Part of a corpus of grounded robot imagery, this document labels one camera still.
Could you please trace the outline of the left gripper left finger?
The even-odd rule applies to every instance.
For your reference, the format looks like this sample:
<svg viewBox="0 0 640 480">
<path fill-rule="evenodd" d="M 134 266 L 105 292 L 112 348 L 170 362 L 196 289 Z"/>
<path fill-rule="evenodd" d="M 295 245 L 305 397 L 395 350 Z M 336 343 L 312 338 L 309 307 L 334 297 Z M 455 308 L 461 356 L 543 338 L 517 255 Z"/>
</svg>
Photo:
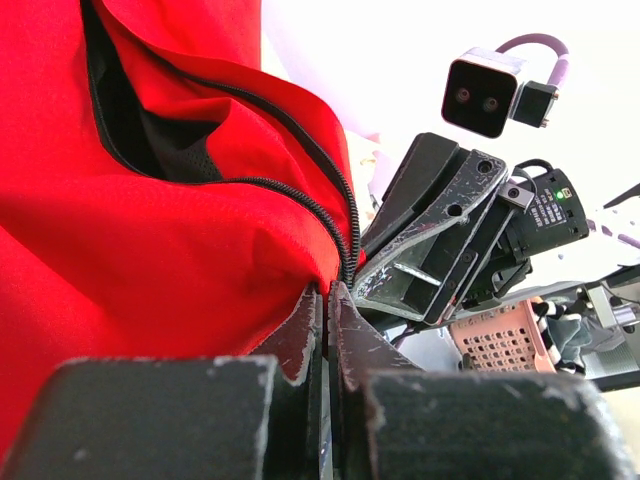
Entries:
<svg viewBox="0 0 640 480">
<path fill-rule="evenodd" d="M 246 356 L 76 360 L 40 390 L 5 479 L 316 479 L 323 302 Z"/>
</svg>

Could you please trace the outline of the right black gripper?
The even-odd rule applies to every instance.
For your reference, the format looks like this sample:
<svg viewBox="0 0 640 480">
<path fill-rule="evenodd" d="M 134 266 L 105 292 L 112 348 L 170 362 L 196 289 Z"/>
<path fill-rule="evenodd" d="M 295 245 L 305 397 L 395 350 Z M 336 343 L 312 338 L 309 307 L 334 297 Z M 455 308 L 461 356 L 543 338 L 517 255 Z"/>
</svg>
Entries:
<svg viewBox="0 0 640 480">
<path fill-rule="evenodd" d="M 426 325 L 448 320 L 533 200 L 506 177 L 502 160 L 417 135 L 361 235 L 367 261 L 351 288 L 356 307 Z"/>
</svg>

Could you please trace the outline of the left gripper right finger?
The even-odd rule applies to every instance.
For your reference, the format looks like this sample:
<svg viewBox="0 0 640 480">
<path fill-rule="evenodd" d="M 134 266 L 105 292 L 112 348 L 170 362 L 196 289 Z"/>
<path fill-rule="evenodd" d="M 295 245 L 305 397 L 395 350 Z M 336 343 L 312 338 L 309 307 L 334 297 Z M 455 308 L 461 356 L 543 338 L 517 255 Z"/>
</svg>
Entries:
<svg viewBox="0 0 640 480">
<path fill-rule="evenodd" d="M 590 382 L 421 369 L 359 314 L 341 282 L 327 312 L 338 479 L 632 479 L 622 432 Z"/>
</svg>

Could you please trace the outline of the red zip jacket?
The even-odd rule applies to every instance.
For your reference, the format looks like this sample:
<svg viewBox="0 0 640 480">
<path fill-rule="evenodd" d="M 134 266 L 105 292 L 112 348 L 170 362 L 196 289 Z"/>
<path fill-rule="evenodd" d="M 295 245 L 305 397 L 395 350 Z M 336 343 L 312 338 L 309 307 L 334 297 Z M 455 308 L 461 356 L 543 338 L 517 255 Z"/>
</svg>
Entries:
<svg viewBox="0 0 640 480">
<path fill-rule="evenodd" d="M 343 128 L 258 1 L 1 5 L 1 446 L 75 358 L 245 354 L 363 263 Z"/>
</svg>

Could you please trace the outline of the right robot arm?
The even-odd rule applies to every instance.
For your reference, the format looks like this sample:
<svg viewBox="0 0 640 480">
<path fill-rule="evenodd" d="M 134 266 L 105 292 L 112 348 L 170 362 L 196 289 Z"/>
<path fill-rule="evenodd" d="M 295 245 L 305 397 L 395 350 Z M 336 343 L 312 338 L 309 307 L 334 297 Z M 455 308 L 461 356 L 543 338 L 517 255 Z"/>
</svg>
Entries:
<svg viewBox="0 0 640 480">
<path fill-rule="evenodd" d="M 376 326 L 417 331 L 493 308 L 537 254 L 586 238 L 565 173 L 533 159 L 510 169 L 433 133 L 416 136 L 363 233 L 351 295 Z"/>
</svg>

